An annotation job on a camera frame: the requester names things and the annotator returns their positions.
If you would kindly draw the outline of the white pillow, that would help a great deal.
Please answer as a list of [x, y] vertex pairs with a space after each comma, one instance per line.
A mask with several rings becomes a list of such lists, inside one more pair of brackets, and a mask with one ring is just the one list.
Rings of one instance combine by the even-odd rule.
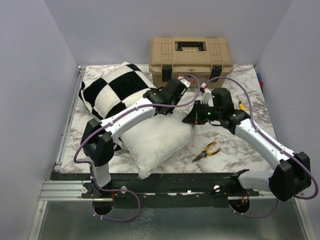
[[181, 111], [156, 115], [127, 130], [115, 141], [134, 158], [140, 179], [149, 177], [163, 161], [191, 142], [196, 130], [192, 124], [182, 122], [186, 116]]

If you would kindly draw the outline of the black white checkered pillowcase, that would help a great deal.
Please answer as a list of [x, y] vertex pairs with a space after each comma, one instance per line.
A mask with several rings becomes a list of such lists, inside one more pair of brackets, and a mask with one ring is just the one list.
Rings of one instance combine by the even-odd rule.
[[83, 80], [78, 96], [91, 114], [103, 120], [127, 109], [145, 92], [156, 88], [137, 65], [124, 62], [104, 76]]

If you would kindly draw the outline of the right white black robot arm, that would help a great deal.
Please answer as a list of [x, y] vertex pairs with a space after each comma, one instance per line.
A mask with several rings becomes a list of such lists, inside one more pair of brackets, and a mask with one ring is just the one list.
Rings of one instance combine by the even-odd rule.
[[306, 153], [295, 153], [283, 146], [260, 129], [248, 113], [235, 109], [231, 93], [226, 88], [207, 89], [205, 93], [212, 97], [213, 106], [196, 100], [183, 123], [204, 125], [218, 121], [223, 128], [247, 142], [272, 168], [271, 171], [241, 171], [229, 184], [234, 195], [256, 189], [271, 192], [286, 202], [311, 185], [312, 179], [308, 175], [310, 158]]

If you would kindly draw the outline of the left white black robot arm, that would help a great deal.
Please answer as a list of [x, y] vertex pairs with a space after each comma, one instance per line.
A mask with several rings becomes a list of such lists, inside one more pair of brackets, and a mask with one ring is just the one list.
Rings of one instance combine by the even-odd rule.
[[115, 140], [144, 120], [172, 113], [190, 85], [182, 76], [173, 78], [161, 89], [148, 90], [136, 103], [118, 114], [100, 122], [92, 119], [87, 123], [76, 153], [83, 150], [89, 157], [87, 163], [97, 196], [106, 197], [111, 190], [109, 161], [114, 156]]

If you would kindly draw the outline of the yellow black pliers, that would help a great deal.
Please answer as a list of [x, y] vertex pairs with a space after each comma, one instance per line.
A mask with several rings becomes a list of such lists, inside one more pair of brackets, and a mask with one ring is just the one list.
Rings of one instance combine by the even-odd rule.
[[214, 146], [214, 145], [216, 145], [216, 144], [217, 144], [216, 141], [213, 141], [213, 142], [209, 143], [209, 144], [204, 148], [204, 150], [203, 150], [197, 157], [195, 157], [195, 158], [192, 160], [192, 162], [194, 163], [194, 162], [197, 162], [197, 161], [199, 161], [199, 160], [201, 160], [201, 159], [203, 159], [203, 158], [206, 158], [206, 157], [208, 157], [208, 156], [213, 156], [213, 155], [217, 154], [217, 153], [221, 150], [220, 147], [217, 148], [217, 149], [214, 150], [214, 151], [208, 152], [209, 148], [212, 147], [212, 146]]

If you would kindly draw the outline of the tan plastic toolbox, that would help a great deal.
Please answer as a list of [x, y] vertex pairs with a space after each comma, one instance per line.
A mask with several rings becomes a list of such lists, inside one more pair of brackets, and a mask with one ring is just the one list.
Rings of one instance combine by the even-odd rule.
[[155, 37], [150, 41], [149, 72], [157, 87], [186, 73], [205, 83], [226, 77], [233, 69], [225, 37]]

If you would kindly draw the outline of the blue red object at edge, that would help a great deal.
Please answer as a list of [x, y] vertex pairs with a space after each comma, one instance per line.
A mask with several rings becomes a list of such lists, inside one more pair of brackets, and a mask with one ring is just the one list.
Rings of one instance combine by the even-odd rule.
[[262, 78], [260, 73], [257, 73], [256, 76], [257, 76], [257, 79], [258, 79], [258, 82], [259, 82], [259, 86], [260, 86], [261, 92], [263, 93], [264, 92], [263, 78]]

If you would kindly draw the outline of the yellow handled screwdriver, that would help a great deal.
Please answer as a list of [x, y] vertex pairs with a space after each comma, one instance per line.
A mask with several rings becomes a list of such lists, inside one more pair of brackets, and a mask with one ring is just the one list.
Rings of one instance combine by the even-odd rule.
[[240, 109], [243, 110], [243, 111], [246, 111], [245, 106], [244, 106], [244, 104], [242, 102], [242, 99], [240, 98], [239, 95], [237, 95], [237, 100], [238, 100], [238, 104], [239, 104]]

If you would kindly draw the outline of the black metal base rail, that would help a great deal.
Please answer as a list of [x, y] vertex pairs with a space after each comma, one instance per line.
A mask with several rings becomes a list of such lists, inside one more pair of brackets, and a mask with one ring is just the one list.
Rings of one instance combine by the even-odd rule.
[[270, 192], [245, 190], [237, 173], [153, 173], [139, 179], [136, 173], [113, 173], [104, 192], [85, 173], [53, 172], [47, 190], [56, 190], [55, 200], [92, 201], [119, 209], [227, 208], [231, 201], [274, 199]]

